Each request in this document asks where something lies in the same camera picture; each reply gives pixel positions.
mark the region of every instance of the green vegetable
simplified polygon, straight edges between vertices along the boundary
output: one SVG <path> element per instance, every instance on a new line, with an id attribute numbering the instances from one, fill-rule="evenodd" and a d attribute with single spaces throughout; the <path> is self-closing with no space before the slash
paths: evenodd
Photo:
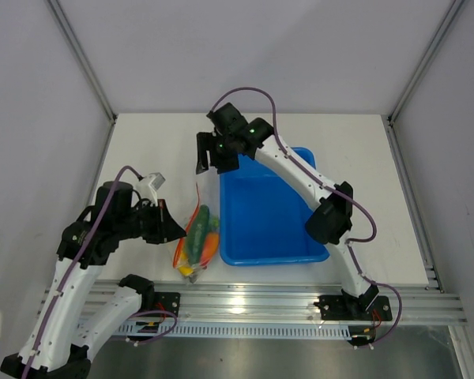
<path id="1" fill-rule="evenodd" d="M 185 240 L 185 251 L 190 265 L 200 262 L 207 233 L 209 233 L 209 207 L 201 205 Z"/>
<path id="2" fill-rule="evenodd" d="M 217 231 L 217 229 L 220 227 L 220 219 L 211 215 L 211 218 L 209 219 L 209 227 L 211 231 Z"/>

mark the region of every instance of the carrot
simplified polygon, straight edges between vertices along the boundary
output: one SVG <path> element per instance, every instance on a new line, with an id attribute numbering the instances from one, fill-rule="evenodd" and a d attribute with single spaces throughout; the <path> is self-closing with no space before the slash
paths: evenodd
<path id="1" fill-rule="evenodd" d="M 211 259 L 218 251 L 218 245 L 220 244 L 220 234 L 210 232 L 205 236 L 204 249 L 202 250 L 202 256 L 200 259 L 200 266 L 206 266 L 209 264 Z"/>

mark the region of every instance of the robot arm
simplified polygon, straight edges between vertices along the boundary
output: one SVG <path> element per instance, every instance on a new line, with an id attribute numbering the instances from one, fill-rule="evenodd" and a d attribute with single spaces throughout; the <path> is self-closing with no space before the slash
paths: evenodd
<path id="1" fill-rule="evenodd" d="M 163 181 L 160 174 L 143 178 L 137 186 L 141 199 L 135 206 L 131 204 L 134 188 L 128 183 L 118 182 L 113 194 L 112 182 L 97 190 L 95 205 L 63 231 L 55 277 L 39 320 L 19 353 L 4 359 L 2 372 L 16 378 L 84 378 L 100 348 L 126 319 L 154 309 L 153 282 L 129 275 L 120 282 L 114 298 L 77 327 L 88 293 L 120 241 L 140 237 L 160 244 L 186 235 L 171 218 L 165 200 L 156 195 Z M 109 196 L 111 202 L 97 223 Z M 77 259 L 96 223 L 95 234 Z"/>
<path id="2" fill-rule="evenodd" d="M 287 151 L 287 154 L 284 153 L 268 122 L 256 118 L 248 123 L 230 103 L 209 112 L 207 117 L 213 122 L 214 131 L 197 135 L 197 173 L 208 170 L 209 165 L 215 167 L 218 174 L 237 170 L 238 155 L 242 154 L 257 160 L 285 180 L 313 211 L 306 222 L 307 233 L 312 239 L 325 245 L 330 252 L 340 273 L 347 309 L 355 317 L 366 313 L 378 295 L 378 288 L 358 273 L 345 244 L 352 227 L 352 204 L 327 190 L 325 186 L 350 198 L 352 187 L 346 182 L 335 184 L 305 163 L 305 170 L 324 183 L 324 186 L 320 186 L 293 163 L 292 158 L 304 161 L 279 136 L 279 141 Z"/>

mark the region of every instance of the gray wall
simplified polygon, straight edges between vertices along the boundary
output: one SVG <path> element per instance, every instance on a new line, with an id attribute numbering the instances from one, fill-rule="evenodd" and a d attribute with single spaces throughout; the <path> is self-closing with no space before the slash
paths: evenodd
<path id="1" fill-rule="evenodd" d="M 474 333 L 474 0 L 397 127 L 448 291 Z"/>
<path id="2" fill-rule="evenodd" d="M 26 341 L 107 135 L 42 1 L 0 1 L 0 361 Z"/>
<path id="3" fill-rule="evenodd" d="M 62 0 L 117 112 L 388 114 L 451 0 Z M 269 111 L 258 95 L 248 111 Z"/>

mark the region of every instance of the blue plastic bin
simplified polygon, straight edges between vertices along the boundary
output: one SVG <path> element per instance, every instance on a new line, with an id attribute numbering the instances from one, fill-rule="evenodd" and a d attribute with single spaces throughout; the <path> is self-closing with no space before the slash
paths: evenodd
<path id="1" fill-rule="evenodd" d="M 312 167 L 306 148 L 293 148 Z M 240 168 L 220 176 L 220 254 L 234 266 L 321 262 L 326 248 L 307 235 L 312 211 L 281 178 L 239 156 Z"/>

